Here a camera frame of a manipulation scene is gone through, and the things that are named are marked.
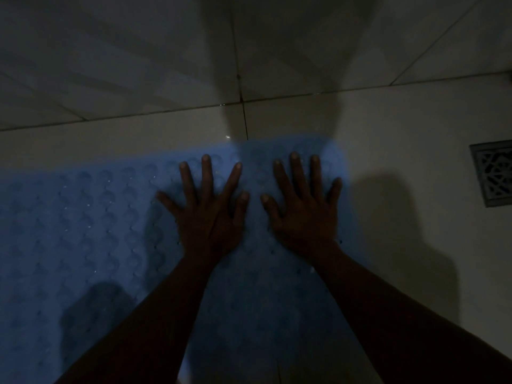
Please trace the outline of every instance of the square drain grate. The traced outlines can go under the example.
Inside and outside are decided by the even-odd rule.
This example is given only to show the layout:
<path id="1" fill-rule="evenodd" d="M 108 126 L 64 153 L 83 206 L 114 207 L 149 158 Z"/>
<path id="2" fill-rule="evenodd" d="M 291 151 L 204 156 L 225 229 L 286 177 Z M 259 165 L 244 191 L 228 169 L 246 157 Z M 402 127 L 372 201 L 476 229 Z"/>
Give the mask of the square drain grate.
<path id="1" fill-rule="evenodd" d="M 486 207 L 512 205 L 512 140 L 470 146 Z"/>

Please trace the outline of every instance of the blue rubber mat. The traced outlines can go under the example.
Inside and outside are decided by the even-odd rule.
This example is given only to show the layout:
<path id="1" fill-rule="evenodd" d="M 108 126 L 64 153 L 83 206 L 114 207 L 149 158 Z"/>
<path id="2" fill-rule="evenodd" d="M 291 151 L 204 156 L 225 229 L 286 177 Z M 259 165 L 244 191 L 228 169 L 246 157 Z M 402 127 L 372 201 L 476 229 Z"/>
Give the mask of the blue rubber mat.
<path id="1" fill-rule="evenodd" d="M 241 159 L 237 191 L 252 199 L 243 242 L 208 283 L 184 369 L 193 382 L 271 382 L 277 364 L 304 363 L 298 354 L 309 355 L 317 372 L 337 363 L 353 335 L 314 270 L 276 242 L 259 202 L 262 192 L 282 199 L 272 160 L 287 166 L 292 150 L 305 162 L 320 154 L 328 185 L 346 179 L 334 143 L 310 135 L 3 173 L 0 382 L 53 382 L 174 268 L 182 246 L 174 219 L 153 196 L 160 189 L 184 202 L 178 163 L 188 161 L 199 185 L 203 153 L 211 155 L 216 191 Z M 339 242 L 365 264 L 346 189 Z"/>

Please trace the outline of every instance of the tile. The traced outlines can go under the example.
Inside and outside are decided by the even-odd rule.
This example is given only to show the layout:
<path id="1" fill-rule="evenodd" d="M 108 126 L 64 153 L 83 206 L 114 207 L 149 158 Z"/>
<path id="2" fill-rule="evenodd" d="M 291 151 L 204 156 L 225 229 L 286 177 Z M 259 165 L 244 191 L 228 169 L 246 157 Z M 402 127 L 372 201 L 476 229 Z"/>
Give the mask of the tile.
<path id="1" fill-rule="evenodd" d="M 0 129 L 81 120 L 3 75 L 0 75 L 0 118 Z"/>
<path id="2" fill-rule="evenodd" d="M 397 83 L 512 69 L 512 0 L 482 0 Z"/>
<path id="3" fill-rule="evenodd" d="M 512 357 L 512 207 L 485 208 L 470 145 L 512 139 L 508 74 L 245 104 L 249 139 L 319 132 L 346 158 L 373 269 Z"/>
<path id="4" fill-rule="evenodd" d="M 234 0 L 245 100 L 390 84 L 476 0 Z"/>
<path id="5" fill-rule="evenodd" d="M 0 168 L 55 169 L 247 140 L 241 104 L 5 131 Z"/>
<path id="6" fill-rule="evenodd" d="M 0 70 L 88 119 L 239 100 L 227 0 L 2 0 Z"/>

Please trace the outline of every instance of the person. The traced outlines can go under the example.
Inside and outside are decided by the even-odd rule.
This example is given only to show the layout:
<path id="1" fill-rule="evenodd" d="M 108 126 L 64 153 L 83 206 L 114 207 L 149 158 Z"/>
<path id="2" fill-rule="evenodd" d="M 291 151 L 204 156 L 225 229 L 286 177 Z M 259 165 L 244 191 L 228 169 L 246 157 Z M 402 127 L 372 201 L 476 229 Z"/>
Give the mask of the person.
<path id="1" fill-rule="evenodd" d="M 261 195 L 273 232 L 315 268 L 384 383 L 512 381 L 507 357 L 343 253 L 335 241 L 341 179 L 324 197 L 319 157 L 311 158 L 311 185 L 297 153 L 290 155 L 290 163 L 292 182 L 282 162 L 273 163 L 286 211 L 281 213 L 271 196 Z M 222 193 L 214 196 L 211 160 L 204 155 L 197 197 L 187 163 L 180 164 L 186 205 L 177 206 L 165 193 L 156 197 L 176 219 L 183 258 L 58 383 L 176 382 L 208 278 L 242 239 L 249 193 L 238 196 L 232 215 L 228 211 L 241 172 L 237 163 Z"/>

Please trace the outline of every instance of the patterned wall tile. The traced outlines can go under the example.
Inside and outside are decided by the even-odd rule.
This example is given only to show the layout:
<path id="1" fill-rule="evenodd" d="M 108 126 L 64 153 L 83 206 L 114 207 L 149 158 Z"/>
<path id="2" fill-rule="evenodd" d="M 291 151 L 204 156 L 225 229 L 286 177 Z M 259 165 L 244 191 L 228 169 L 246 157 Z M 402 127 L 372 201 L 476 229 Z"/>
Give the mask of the patterned wall tile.
<path id="1" fill-rule="evenodd" d="M 391 83 L 476 0 L 234 0 L 246 100 Z"/>
<path id="2" fill-rule="evenodd" d="M 80 120 L 57 104 L 0 75 L 0 129 Z"/>
<path id="3" fill-rule="evenodd" d="M 239 99 L 227 0 L 0 5 L 0 69 L 88 119 Z"/>
<path id="4" fill-rule="evenodd" d="M 512 0 L 482 0 L 398 83 L 512 69 Z"/>

